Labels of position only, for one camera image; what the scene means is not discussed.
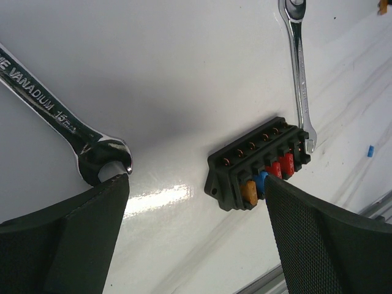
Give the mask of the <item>red blade fuse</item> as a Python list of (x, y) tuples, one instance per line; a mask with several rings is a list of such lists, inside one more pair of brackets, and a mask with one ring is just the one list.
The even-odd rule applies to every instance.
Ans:
[(292, 153), (285, 153), (283, 156), (278, 157), (281, 165), (281, 172), (286, 177), (291, 177), (295, 173), (294, 157)]

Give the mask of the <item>black fuse box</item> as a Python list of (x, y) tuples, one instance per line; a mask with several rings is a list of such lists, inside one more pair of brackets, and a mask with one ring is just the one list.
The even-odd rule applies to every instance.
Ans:
[(289, 179), (281, 172), (279, 156), (293, 154), (295, 173), (310, 162), (307, 138), (306, 131), (283, 117), (256, 127), (208, 157), (205, 194), (217, 200), (222, 210), (252, 210), (265, 198), (266, 176)]

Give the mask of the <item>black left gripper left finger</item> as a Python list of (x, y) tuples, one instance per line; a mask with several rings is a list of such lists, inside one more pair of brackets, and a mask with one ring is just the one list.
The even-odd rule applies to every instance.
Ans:
[(1, 293), (102, 293), (129, 177), (1, 224)]

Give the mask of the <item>blue blade fuse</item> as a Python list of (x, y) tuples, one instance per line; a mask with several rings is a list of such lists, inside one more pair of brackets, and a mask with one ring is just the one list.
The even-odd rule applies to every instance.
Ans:
[(367, 152), (367, 156), (368, 156), (369, 158), (372, 158), (372, 157), (373, 157), (373, 155), (374, 155), (374, 150), (375, 150), (375, 147), (372, 146), (372, 145), (370, 145), (370, 146), (369, 146), (369, 149), (368, 149), (368, 152)]

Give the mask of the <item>orange blade fuse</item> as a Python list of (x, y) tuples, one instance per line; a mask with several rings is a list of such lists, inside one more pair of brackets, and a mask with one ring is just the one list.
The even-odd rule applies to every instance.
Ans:
[(380, 0), (378, 3), (378, 15), (384, 15), (388, 11), (389, 0)]

